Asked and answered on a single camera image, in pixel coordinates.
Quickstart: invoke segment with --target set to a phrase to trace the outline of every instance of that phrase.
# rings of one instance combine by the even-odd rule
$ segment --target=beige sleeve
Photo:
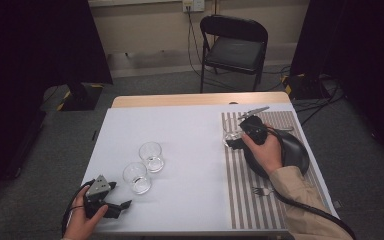
[[[330,213],[316,189],[304,180],[297,167],[283,167],[270,175],[274,188],[282,196]],[[337,224],[297,207],[286,205],[288,231],[296,240],[352,239]]]

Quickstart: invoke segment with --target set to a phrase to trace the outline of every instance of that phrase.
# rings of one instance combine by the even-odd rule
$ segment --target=black folding chair
[[[202,51],[201,90],[204,89],[205,66],[249,75],[256,75],[252,91],[261,82],[268,34],[258,22],[222,15],[206,16],[201,20],[204,38]],[[207,34],[216,36],[210,47]]]

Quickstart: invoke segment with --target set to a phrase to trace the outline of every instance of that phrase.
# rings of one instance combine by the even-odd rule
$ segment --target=human hand
[[[72,204],[72,214],[70,222],[68,223],[67,231],[64,238],[73,240],[88,239],[92,235],[93,230],[98,224],[99,220],[105,215],[108,210],[108,205],[104,205],[95,213],[95,215],[88,219],[83,204],[83,196],[90,186],[84,187],[76,196]]]
[[[255,159],[264,168],[267,175],[270,176],[272,172],[282,167],[281,146],[279,140],[273,136],[273,134],[267,134],[267,139],[263,145],[255,144],[246,134],[242,135],[242,140],[249,147]]]

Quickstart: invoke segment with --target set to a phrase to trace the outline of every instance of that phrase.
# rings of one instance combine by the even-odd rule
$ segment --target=striped placemat
[[[242,114],[243,112],[222,113],[222,124],[225,124],[226,119],[237,119]],[[261,112],[257,116],[263,122],[270,123],[274,128],[281,129],[292,126],[294,130],[290,133],[302,141],[293,112]],[[285,205],[277,200],[273,193],[265,197],[258,197],[252,192],[252,187],[271,188],[270,181],[259,177],[248,167],[242,150],[232,150],[225,147],[225,156],[232,229],[286,230]],[[325,206],[328,207],[311,162],[304,177],[316,186]]]

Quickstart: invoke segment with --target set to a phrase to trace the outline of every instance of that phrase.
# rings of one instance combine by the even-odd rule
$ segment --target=fingers
[[[269,132],[267,134],[266,142],[273,142],[273,141],[278,141],[278,139],[275,135]]]
[[[87,190],[89,190],[90,186],[85,186],[80,192],[77,194],[76,198],[73,201],[73,207],[83,206],[83,196],[86,194]]]
[[[242,135],[242,140],[249,147],[249,149],[251,149],[251,151],[258,147],[258,145],[255,144],[254,140],[252,140],[246,133]]]
[[[93,215],[93,217],[90,219],[90,221],[89,221],[90,224],[92,226],[96,226],[96,224],[98,224],[99,220],[101,220],[104,217],[107,210],[108,210],[108,205],[104,205],[104,206],[100,207],[98,209],[98,211],[95,213],[95,215]]]

